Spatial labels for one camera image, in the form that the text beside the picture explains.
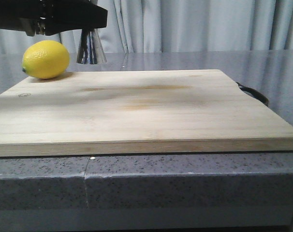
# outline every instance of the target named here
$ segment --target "countertop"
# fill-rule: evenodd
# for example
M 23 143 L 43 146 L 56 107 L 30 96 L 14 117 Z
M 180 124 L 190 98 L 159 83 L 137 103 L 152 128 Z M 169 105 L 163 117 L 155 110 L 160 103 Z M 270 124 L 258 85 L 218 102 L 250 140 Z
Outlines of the countertop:
M 27 77 L 22 56 L 0 55 L 0 94 Z M 220 69 L 264 94 L 269 107 L 293 125 L 293 50 L 106 54 L 103 65 L 76 64 L 75 56 L 69 72 Z M 53 223 L 44 225 L 47 220 Z M 0 231 L 269 226 L 292 220 L 289 151 L 0 159 Z

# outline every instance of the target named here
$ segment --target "lemon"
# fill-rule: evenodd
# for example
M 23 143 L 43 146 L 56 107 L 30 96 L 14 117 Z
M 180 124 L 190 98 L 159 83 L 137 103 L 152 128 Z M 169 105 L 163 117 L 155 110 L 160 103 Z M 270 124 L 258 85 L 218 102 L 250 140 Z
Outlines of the lemon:
M 63 73 L 69 65 L 68 50 L 59 42 L 44 40 L 30 46 L 23 55 L 23 72 L 49 79 Z

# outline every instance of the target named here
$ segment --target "cutting board edge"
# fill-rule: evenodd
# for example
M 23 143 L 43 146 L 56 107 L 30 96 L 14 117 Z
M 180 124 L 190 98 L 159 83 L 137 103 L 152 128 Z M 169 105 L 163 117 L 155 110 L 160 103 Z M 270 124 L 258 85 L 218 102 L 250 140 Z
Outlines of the cutting board edge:
M 293 138 L 263 140 L 153 141 L 117 143 L 76 143 L 36 145 L 0 145 L 0 157 L 77 156 L 107 154 L 204 153 L 293 151 Z

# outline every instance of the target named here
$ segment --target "wooden cutting board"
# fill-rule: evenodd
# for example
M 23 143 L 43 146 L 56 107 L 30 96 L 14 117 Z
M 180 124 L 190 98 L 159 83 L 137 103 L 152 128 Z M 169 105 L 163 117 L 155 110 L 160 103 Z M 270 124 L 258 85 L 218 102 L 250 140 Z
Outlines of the wooden cutting board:
M 293 150 L 293 127 L 220 70 L 69 72 L 0 95 L 0 157 Z

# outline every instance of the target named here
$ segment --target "curtain fold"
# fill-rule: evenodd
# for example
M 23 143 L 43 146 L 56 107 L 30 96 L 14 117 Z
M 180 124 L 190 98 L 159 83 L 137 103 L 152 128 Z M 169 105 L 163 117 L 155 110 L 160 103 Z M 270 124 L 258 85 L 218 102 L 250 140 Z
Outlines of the curtain fold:
M 106 53 L 293 49 L 293 0 L 98 0 Z M 28 37 L 0 29 L 0 54 L 23 53 L 41 40 L 74 53 L 81 30 Z

